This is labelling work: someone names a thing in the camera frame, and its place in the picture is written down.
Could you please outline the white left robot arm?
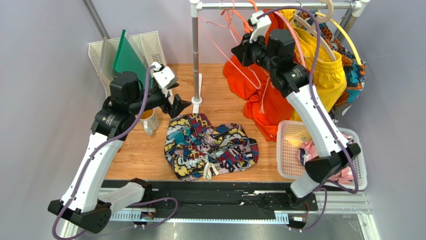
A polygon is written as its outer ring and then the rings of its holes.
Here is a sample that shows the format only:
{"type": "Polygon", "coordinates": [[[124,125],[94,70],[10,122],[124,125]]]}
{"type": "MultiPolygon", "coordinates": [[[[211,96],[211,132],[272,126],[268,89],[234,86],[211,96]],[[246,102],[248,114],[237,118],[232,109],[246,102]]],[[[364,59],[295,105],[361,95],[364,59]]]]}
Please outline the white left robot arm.
{"type": "Polygon", "coordinates": [[[50,213],[84,233],[97,234],[122,209],[152,202],[152,185],[139,178],[107,194],[100,194],[100,189],[113,158],[144,111],[160,108],[174,118],[191,105],[179,95],[169,99],[170,90],[178,86],[177,80],[169,67],[147,71],[145,81],[140,81],[132,71],[114,77],[109,86],[110,95],[95,115],[78,172],[66,193],[49,203],[50,213]]]}

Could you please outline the comic print shorts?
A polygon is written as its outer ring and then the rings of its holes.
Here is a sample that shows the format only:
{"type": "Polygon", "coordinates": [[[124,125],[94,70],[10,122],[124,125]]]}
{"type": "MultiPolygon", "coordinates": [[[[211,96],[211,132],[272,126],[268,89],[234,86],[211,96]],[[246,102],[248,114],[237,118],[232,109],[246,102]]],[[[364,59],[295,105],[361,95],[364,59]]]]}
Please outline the comic print shorts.
{"type": "Polygon", "coordinates": [[[178,180],[212,180],[214,176],[242,172],[256,165],[259,147],[242,125],[213,126],[205,114],[173,118],[168,125],[164,156],[178,180]]]}

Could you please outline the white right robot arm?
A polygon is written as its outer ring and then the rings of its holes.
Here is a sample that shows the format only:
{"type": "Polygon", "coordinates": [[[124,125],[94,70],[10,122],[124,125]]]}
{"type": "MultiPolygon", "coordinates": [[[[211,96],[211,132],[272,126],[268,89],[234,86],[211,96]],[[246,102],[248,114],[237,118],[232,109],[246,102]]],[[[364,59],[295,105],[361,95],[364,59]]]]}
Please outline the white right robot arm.
{"type": "Polygon", "coordinates": [[[294,60],[295,45],[289,30],[273,29],[268,37],[246,33],[231,50],[242,66],[255,64],[269,72],[272,85],[296,110],[316,147],[318,156],[305,163],[303,174],[286,189],[292,207],[331,176],[352,167],[362,151],[358,143],[348,142],[327,114],[314,88],[313,72],[294,60]]]}

